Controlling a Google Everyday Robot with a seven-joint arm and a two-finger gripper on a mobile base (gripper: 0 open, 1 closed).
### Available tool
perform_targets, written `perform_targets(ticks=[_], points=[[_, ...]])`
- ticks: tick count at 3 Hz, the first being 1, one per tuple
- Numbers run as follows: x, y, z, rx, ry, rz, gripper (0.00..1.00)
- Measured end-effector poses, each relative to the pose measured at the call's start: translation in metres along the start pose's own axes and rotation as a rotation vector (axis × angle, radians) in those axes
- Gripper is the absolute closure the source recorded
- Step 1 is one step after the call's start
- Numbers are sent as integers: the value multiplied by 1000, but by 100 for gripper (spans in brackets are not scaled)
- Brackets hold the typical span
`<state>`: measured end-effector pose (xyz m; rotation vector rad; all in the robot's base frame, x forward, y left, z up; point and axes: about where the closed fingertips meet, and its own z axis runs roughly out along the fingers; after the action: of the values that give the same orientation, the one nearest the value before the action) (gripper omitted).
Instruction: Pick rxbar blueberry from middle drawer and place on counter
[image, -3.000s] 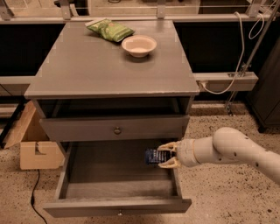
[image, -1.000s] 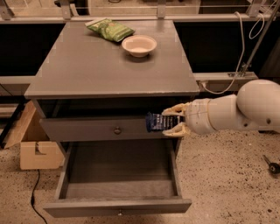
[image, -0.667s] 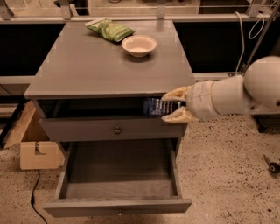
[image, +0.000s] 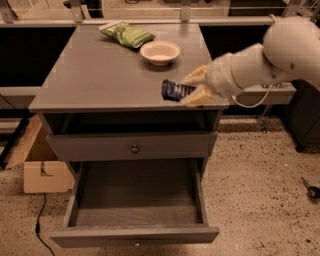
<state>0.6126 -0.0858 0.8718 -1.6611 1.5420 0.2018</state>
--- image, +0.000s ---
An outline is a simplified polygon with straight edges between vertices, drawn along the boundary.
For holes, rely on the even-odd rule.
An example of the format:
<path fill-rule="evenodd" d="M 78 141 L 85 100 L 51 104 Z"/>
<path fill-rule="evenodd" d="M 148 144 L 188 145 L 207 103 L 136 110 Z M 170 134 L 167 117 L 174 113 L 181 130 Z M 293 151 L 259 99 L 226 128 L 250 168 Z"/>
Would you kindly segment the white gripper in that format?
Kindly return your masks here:
<path fill-rule="evenodd" d="M 186 75 L 181 83 L 197 87 L 180 103 L 187 107 L 199 107 L 214 102 L 211 92 L 222 98 L 242 93 L 243 89 L 232 76 L 231 60 L 232 54 L 227 53 L 214 59 L 211 64 L 202 65 Z"/>

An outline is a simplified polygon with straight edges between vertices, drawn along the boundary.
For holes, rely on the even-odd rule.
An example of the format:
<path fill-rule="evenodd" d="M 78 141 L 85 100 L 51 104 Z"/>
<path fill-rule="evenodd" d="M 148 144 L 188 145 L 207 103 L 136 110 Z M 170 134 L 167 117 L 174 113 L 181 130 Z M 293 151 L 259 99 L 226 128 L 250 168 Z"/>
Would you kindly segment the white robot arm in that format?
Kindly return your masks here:
<path fill-rule="evenodd" d="M 182 83 L 195 90 L 181 103 L 189 107 L 207 105 L 258 84 L 296 79 L 320 86 L 320 28 L 298 16 L 274 22 L 261 43 L 226 53 L 189 73 Z"/>

